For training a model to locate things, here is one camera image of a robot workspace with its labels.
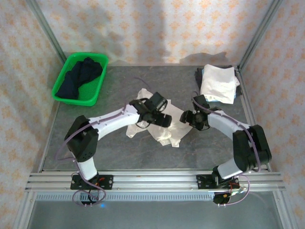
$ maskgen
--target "wallpaper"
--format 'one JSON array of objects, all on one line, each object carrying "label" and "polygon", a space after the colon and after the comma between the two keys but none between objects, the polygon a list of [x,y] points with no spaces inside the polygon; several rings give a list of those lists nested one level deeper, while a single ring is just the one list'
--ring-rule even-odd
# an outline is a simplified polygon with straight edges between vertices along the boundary
[{"label": "wallpaper", "polygon": [[38,0],[62,49],[112,65],[238,64],[272,0]]},{"label": "wallpaper", "polygon": [[272,150],[272,167],[284,174],[299,228],[305,223],[304,64],[305,2],[284,0],[243,78]]},{"label": "wallpaper", "polygon": [[0,228],[10,229],[54,113],[62,67],[24,0],[0,1]]}]

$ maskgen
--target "green basket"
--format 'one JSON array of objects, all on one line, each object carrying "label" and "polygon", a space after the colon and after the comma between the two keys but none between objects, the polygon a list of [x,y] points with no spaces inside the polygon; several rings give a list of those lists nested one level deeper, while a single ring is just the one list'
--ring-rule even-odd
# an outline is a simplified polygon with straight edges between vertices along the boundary
[{"label": "green basket", "polygon": [[[77,61],[83,61],[85,58],[90,57],[95,62],[99,62],[103,68],[102,74],[94,79],[89,83],[85,83],[79,88],[79,97],[78,99],[63,99],[57,97],[55,94],[58,92],[65,75],[68,71],[70,71]],[[80,106],[93,106],[100,93],[100,89],[106,74],[108,64],[108,57],[104,54],[97,54],[97,53],[90,53],[90,52],[76,52],[70,55],[64,64],[61,73],[59,74],[55,85],[52,89],[52,96],[55,100],[66,103],[66,104],[73,104],[73,105],[80,105]]]}]

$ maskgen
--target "folded white towel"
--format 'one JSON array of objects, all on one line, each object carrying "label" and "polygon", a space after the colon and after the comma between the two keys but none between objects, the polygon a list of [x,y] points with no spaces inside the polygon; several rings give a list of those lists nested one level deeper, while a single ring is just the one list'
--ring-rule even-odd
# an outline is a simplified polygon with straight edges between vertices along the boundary
[{"label": "folded white towel", "polygon": [[234,67],[223,69],[207,64],[204,67],[200,94],[204,94],[207,101],[233,104],[238,85]]}]

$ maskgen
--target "white cloth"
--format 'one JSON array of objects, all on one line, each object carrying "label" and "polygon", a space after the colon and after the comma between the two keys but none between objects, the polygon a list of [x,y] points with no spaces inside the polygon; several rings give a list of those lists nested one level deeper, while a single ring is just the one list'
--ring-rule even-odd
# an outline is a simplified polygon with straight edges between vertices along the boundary
[{"label": "white cloth", "polygon": [[[151,96],[152,93],[142,88],[138,93],[137,99],[150,98]],[[167,107],[162,113],[172,116],[172,122],[168,128],[160,127],[157,125],[149,125],[149,127],[142,129],[136,125],[129,125],[127,127],[126,135],[132,138],[136,133],[148,130],[152,137],[156,141],[160,142],[161,145],[165,146],[172,144],[172,147],[179,147],[181,138],[183,138],[191,130],[192,127],[179,121],[183,111],[172,105],[171,100],[168,100]],[[146,127],[147,123],[141,122],[138,123],[138,125],[140,127]]]},{"label": "white cloth", "polygon": [[209,102],[233,104],[238,85],[234,67],[223,69],[207,64],[204,67],[200,94],[204,94]]}]

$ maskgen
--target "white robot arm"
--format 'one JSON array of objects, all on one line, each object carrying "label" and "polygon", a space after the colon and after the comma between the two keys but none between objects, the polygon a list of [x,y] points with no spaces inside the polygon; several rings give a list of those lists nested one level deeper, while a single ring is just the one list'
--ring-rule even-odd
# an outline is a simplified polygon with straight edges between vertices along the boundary
[{"label": "white robot arm", "polygon": [[124,108],[94,118],[79,116],[68,131],[65,140],[74,132],[91,124],[83,132],[73,137],[68,143],[69,150],[76,158],[76,162],[86,180],[91,180],[98,172],[94,165],[93,155],[96,151],[97,142],[105,135],[124,126],[146,121],[162,127],[169,127],[172,117],[161,113],[167,100],[159,93],[155,93],[150,99],[132,100]]},{"label": "white robot arm", "polygon": [[185,111],[180,121],[189,123],[198,130],[204,130],[205,126],[216,128],[233,141],[234,157],[213,169],[216,186],[271,160],[270,149],[261,126],[240,123],[219,108],[210,108],[204,95],[196,96],[192,100],[194,111]]}]

